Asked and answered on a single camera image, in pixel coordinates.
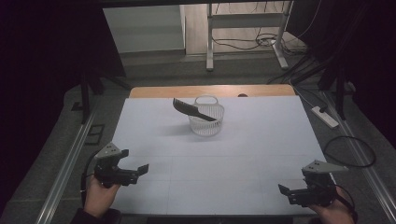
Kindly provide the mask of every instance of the wire basket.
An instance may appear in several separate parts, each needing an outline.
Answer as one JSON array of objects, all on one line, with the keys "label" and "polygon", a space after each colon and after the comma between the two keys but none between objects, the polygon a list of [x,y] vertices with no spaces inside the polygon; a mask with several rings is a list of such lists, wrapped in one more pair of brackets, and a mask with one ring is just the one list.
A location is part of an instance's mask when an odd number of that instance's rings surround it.
[{"label": "wire basket", "polygon": [[[214,104],[200,104],[198,99],[200,98],[213,98],[216,100]],[[207,121],[194,116],[189,116],[190,126],[193,132],[201,136],[213,136],[220,132],[222,126],[222,120],[224,117],[224,107],[219,104],[219,100],[213,95],[202,95],[195,98],[195,103],[193,104],[198,107],[200,113],[208,115],[216,120]]]}]

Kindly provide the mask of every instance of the white table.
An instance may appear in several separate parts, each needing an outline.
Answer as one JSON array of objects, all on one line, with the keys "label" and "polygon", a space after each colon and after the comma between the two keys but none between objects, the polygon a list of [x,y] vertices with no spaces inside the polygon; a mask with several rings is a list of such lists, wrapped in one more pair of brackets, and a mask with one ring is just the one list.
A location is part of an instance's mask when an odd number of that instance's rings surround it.
[{"label": "white table", "polygon": [[149,171],[120,188],[113,208],[138,215],[313,214],[290,205],[277,187],[306,188],[301,168],[325,161],[298,96],[219,98],[223,127],[207,138],[191,131],[172,100],[125,101],[113,143],[130,156],[119,166],[149,163]]}]

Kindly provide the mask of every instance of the wooden edge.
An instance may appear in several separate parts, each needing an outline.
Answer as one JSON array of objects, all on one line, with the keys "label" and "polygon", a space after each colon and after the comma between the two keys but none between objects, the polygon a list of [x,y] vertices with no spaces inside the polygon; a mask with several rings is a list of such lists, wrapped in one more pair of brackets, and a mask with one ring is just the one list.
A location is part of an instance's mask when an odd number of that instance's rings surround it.
[{"label": "wooden edge", "polygon": [[291,96],[294,89],[288,84],[279,85],[214,85],[214,86],[173,86],[173,87],[136,87],[131,90],[130,98],[195,98],[203,94],[217,97],[247,96]]}]

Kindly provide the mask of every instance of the wall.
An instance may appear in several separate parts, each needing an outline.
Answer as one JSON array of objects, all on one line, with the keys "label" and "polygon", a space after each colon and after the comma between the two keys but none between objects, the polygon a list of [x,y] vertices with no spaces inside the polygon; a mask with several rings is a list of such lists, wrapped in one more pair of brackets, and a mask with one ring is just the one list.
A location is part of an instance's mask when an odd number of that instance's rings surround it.
[{"label": "wall", "polygon": [[119,53],[184,49],[184,7],[104,9]]}]

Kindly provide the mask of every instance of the sleeve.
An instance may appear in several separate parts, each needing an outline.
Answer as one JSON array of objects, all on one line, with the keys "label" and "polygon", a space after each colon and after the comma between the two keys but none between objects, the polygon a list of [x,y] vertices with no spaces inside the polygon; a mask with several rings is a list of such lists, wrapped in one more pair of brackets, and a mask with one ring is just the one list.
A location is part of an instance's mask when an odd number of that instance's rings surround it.
[{"label": "sleeve", "polygon": [[79,208],[73,217],[70,224],[103,224],[103,220],[94,217],[86,212],[82,208]]}]

